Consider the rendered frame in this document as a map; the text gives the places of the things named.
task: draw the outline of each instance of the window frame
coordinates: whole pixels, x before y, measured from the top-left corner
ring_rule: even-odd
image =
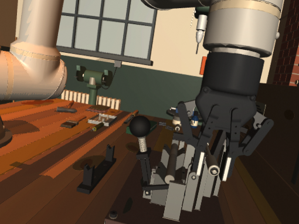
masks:
[[[130,14],[130,6],[131,6],[131,0],[128,0],[127,4],[127,14],[125,16],[125,20],[122,19],[112,19],[112,18],[105,18],[103,17],[103,11],[104,11],[104,3],[106,0],[101,1],[101,10],[100,10],[100,16],[90,16],[90,15],[80,15],[78,14],[79,10],[79,0],[76,0],[76,6],[75,6],[75,12],[73,13],[65,13],[62,12],[62,16],[72,16],[74,18],[74,24],[73,24],[73,36],[72,36],[72,47],[64,47],[64,46],[57,46],[58,51],[65,52],[65,53],[72,53],[75,55],[85,55],[85,56],[92,56],[92,57],[100,57],[104,59],[111,59],[111,60],[118,60],[122,62],[130,62],[130,63],[136,63],[141,65],[153,65],[153,61],[150,60],[151,58],[151,51],[152,51],[152,42],[154,40],[154,30],[155,30],[155,24],[157,20],[157,10],[154,9],[154,16],[152,23],[145,23],[145,22],[137,22],[137,21],[129,21],[128,17]],[[96,50],[83,50],[78,49],[74,47],[75,39],[76,39],[76,29],[77,29],[77,19],[78,18],[87,18],[87,19],[96,19],[99,21],[98,23],[98,32],[97,32],[97,43],[96,43]],[[112,53],[103,53],[99,52],[98,47],[100,44],[100,34],[101,34],[101,24],[102,21],[112,21],[112,22],[122,22],[125,23],[124,27],[124,36],[123,36],[123,44],[121,47],[121,55],[116,55]],[[135,24],[135,25],[144,25],[144,26],[151,26],[151,36],[149,39],[149,48],[148,48],[148,55],[147,59],[137,58],[137,57],[130,57],[130,56],[124,56],[124,48],[125,48],[125,39],[127,36],[127,29],[128,24]]]

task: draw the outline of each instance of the radiator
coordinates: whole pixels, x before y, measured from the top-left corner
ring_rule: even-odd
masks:
[[[79,93],[71,90],[64,90],[61,94],[62,100],[74,100],[78,103],[89,103],[89,94]],[[110,107],[111,109],[119,110],[120,109],[120,99],[112,99],[111,97],[97,96],[97,105],[103,105]]]

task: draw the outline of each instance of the cream wall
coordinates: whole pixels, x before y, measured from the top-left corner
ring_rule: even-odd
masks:
[[[16,37],[19,37],[22,5],[23,0],[19,0]],[[123,62],[123,65],[202,77],[199,74],[202,56],[206,56],[208,51],[203,48],[201,43],[199,45],[198,54],[195,54],[197,46],[197,42],[195,40],[197,19],[193,19],[192,27],[190,27],[192,14],[193,8],[158,11],[151,53],[151,60],[154,62],[154,65],[146,66],[128,62]],[[113,60],[97,57],[74,55],[63,52],[61,54],[103,62],[114,62]],[[266,83],[272,56],[263,59],[265,63],[260,82]]]

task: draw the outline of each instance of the wooden table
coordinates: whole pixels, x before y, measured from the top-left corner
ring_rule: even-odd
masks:
[[[0,223],[104,223],[128,177],[141,173],[135,154],[125,148],[126,143],[138,142],[125,133],[128,125],[123,122],[129,112],[119,111],[113,125],[93,132],[94,125],[87,123],[95,115],[86,111],[90,105],[74,103],[76,114],[56,112],[56,107],[68,104],[55,99],[0,105],[4,125],[13,134],[12,141],[0,148]],[[79,125],[60,126],[78,115],[86,116]],[[171,120],[146,117],[171,125]],[[157,126],[147,137],[147,145],[157,154],[164,144],[171,145],[172,135],[173,131]],[[77,192],[84,163],[90,167],[101,163],[108,144],[115,146],[115,164],[90,195]],[[218,215],[225,223],[265,223],[236,169],[213,200],[220,205],[222,214]]]

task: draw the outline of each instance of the beige ring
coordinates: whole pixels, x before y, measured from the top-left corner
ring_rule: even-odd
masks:
[[[3,100],[9,100],[9,98],[11,98],[11,93],[13,88],[13,64],[12,64],[11,54],[9,52],[3,52],[3,53],[5,54],[7,65],[8,65],[8,83],[7,83],[6,94]]]
[[[209,12],[214,12],[219,9],[232,9],[232,8],[239,8],[239,9],[254,9],[258,11],[263,11],[270,13],[280,18],[280,10],[275,5],[259,1],[259,0],[221,0],[215,2],[211,7]]]
[[[11,46],[11,52],[14,52],[18,55],[24,55],[26,57],[32,57],[36,59],[43,59],[43,60],[60,60],[60,56],[49,56],[49,55],[40,55],[37,53],[27,52],[25,50],[21,50]]]

